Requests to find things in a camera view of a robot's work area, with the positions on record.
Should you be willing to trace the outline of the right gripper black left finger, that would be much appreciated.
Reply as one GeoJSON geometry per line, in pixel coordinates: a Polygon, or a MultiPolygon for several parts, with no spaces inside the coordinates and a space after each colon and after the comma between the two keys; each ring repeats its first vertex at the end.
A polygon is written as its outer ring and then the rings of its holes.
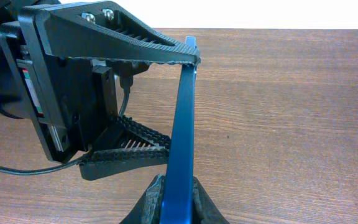
{"type": "Polygon", "coordinates": [[[160,213],[165,186],[165,176],[156,175],[141,198],[120,224],[160,223],[160,213]]]}

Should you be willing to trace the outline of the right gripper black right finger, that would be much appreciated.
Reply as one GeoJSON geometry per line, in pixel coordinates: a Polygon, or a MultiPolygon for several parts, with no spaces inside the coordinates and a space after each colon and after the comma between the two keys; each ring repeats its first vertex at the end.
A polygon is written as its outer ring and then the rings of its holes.
{"type": "Polygon", "coordinates": [[[196,177],[193,178],[193,223],[229,224],[196,177]]]}

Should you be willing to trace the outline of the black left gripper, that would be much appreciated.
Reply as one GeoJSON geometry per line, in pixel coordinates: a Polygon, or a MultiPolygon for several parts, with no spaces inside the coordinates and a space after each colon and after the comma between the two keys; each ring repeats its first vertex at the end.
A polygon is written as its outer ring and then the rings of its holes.
{"type": "Polygon", "coordinates": [[[79,162],[90,181],[168,162],[170,136],[127,116],[108,126],[114,72],[97,59],[198,65],[198,49],[112,1],[25,6],[0,25],[0,45],[14,82],[7,112],[32,122],[48,160],[64,164],[92,146],[79,162]]]}

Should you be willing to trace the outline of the blue smartphone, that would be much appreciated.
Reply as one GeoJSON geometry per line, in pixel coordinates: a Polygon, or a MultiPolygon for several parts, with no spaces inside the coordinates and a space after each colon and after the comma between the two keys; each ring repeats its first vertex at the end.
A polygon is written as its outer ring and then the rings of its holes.
{"type": "Polygon", "coordinates": [[[193,220],[193,159],[196,65],[181,68],[160,223],[193,220]]]}

